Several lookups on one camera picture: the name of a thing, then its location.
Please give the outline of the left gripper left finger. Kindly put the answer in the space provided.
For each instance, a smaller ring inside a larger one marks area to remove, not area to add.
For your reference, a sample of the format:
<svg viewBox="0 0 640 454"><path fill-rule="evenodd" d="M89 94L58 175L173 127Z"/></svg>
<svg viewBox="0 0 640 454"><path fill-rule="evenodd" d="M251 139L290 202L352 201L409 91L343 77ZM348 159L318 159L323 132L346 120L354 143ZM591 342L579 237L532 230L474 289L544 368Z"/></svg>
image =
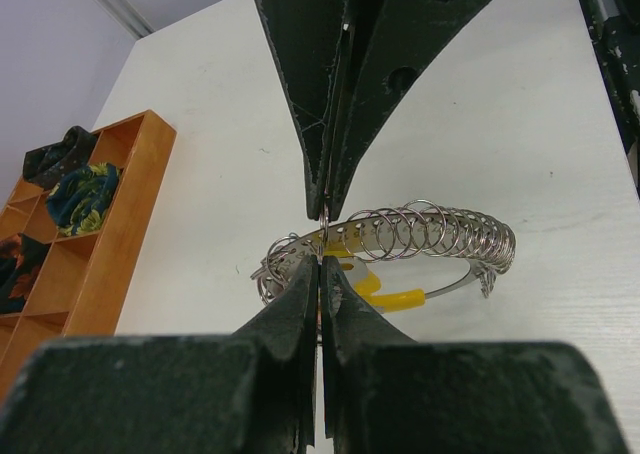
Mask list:
<svg viewBox="0 0 640 454"><path fill-rule="evenodd" d="M315 442L319 265L230 335L65 337L1 410L5 453L303 453Z"/></svg>

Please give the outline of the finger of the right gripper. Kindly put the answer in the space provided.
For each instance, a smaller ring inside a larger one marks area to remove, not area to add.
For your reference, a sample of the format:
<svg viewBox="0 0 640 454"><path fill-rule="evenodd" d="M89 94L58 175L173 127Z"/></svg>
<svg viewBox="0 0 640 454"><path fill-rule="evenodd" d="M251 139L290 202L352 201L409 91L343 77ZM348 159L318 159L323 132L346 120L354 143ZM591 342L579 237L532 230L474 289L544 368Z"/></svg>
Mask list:
<svg viewBox="0 0 640 454"><path fill-rule="evenodd" d="M321 215L348 0L254 0L303 154L306 212Z"/></svg>
<svg viewBox="0 0 640 454"><path fill-rule="evenodd" d="M357 166L414 82L493 0L357 0L327 179L339 217Z"/></svg>

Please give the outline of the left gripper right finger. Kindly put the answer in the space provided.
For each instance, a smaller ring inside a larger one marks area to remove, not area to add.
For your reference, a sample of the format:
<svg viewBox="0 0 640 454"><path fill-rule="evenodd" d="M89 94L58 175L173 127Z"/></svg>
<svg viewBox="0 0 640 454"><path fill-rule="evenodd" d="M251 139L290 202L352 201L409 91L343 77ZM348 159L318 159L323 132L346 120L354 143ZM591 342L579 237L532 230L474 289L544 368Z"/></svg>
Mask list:
<svg viewBox="0 0 640 454"><path fill-rule="evenodd" d="M420 343L320 269L325 432L338 453L624 453L600 379L561 342Z"/></svg>

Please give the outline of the yellow tag key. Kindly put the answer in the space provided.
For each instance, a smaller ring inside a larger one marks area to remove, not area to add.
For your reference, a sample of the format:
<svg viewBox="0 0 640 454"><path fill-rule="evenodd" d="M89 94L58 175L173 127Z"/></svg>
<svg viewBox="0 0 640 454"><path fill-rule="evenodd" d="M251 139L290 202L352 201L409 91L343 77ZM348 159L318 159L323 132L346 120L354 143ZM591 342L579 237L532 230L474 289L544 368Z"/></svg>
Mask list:
<svg viewBox="0 0 640 454"><path fill-rule="evenodd" d="M318 260L322 261L325 256L336 257L342 272L353 289L362 297L373 296L381 288L380 279L365 265L362 259L350 252L342 241L330 242L330 216L327 206L321 209L319 222Z"/></svg>

